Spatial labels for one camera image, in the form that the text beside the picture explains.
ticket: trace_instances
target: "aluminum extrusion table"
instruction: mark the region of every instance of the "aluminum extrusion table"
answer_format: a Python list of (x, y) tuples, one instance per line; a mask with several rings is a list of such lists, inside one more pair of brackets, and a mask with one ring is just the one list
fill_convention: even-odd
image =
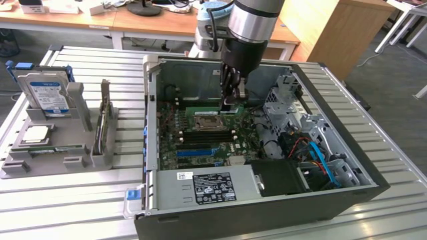
[[(139, 185), (143, 177), (145, 54), (71, 46), (46, 54), (42, 65), (70, 64), (74, 67), (75, 80), (85, 83), (83, 96), (90, 108), (101, 103), (102, 79), (111, 81), (111, 99), (121, 109), (114, 167), (101, 172), (0, 180), (0, 239), (138, 239), (134, 220), (123, 218), (123, 204), (126, 189)], [(392, 188), (332, 221), (223, 240), (426, 239), (425, 175), (330, 71), (317, 63), (301, 63), (300, 66)], [(22, 95), (0, 128), (5, 133), (0, 136), (0, 158), (7, 156), (10, 143), (25, 123), (27, 105)], [(317, 113), (316, 104), (309, 102), (308, 105)]]

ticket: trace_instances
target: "white box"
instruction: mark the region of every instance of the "white box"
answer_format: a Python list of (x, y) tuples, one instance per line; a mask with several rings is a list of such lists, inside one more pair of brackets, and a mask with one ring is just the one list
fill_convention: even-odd
[(25, 14), (45, 14), (46, 8), (43, 5), (21, 5)]
[(101, 14), (106, 12), (105, 5), (99, 0), (86, 0), (78, 3), (82, 12), (90, 15)]

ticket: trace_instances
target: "red cable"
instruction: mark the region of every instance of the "red cable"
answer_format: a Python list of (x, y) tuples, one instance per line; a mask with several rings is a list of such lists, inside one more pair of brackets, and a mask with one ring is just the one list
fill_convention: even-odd
[(300, 144), (301, 140), (304, 140), (304, 139), (306, 139), (306, 140), (309, 140), (309, 141), (310, 141), (310, 138), (309, 138), (309, 137), (301, 137), (301, 138), (297, 140), (297, 142), (296, 142), (296, 145), (294, 145), (294, 147), (293, 147), (293, 150), (292, 150), (292, 152), (290, 152), (290, 154), (289, 154), (288, 158), (290, 158), (290, 157), (292, 157), (292, 155), (293, 155), (293, 153), (294, 153), (294, 151), (296, 151), (297, 145)]

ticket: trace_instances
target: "sticker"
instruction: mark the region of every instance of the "sticker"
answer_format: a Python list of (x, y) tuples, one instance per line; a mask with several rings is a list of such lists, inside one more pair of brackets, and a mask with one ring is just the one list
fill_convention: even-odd
[(110, 29), (110, 27), (107, 27), (107, 26), (90, 25), (89, 27), (93, 29)]
[(199, 205), (238, 200), (230, 172), (194, 175), (193, 183)]
[(218, 111), (195, 111), (194, 115), (218, 115)]
[(69, 152), (70, 149), (75, 149), (77, 146), (62, 146), (62, 147), (57, 147), (55, 151), (57, 152)]
[(53, 154), (55, 153), (54, 150), (37, 150), (37, 151), (29, 151), (30, 154)]
[(38, 99), (41, 107), (53, 114), (67, 113), (70, 108), (66, 97), (62, 95), (62, 85), (59, 82), (38, 82), (30, 83), (34, 97)]
[(178, 172), (177, 173), (177, 179), (178, 180), (189, 180), (194, 178), (194, 172), (187, 171), (187, 172)]
[(219, 113), (222, 114), (238, 114), (239, 113), (239, 108), (231, 109), (230, 111), (195, 111), (194, 115), (218, 115)]

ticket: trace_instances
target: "blue latch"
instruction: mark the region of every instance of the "blue latch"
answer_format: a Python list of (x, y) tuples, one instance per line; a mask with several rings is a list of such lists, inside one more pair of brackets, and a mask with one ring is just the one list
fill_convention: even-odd
[(67, 72), (67, 76), (69, 76), (69, 81), (71, 82), (71, 83), (75, 83), (77, 81), (75, 81), (75, 75), (74, 75), (74, 68), (73, 68), (73, 66), (67, 66), (66, 67), (66, 72)]
[(129, 190), (126, 193), (126, 200), (139, 200), (142, 199), (142, 190)]
[(19, 81), (14, 75), (13, 68), (14, 68), (14, 61), (10, 60), (6, 62), (6, 70), (7, 70), (9, 74), (11, 75), (14, 81), (18, 83)]
[(15, 66), (15, 69), (19, 70), (31, 70), (34, 68), (34, 64), (31, 62), (19, 62)]

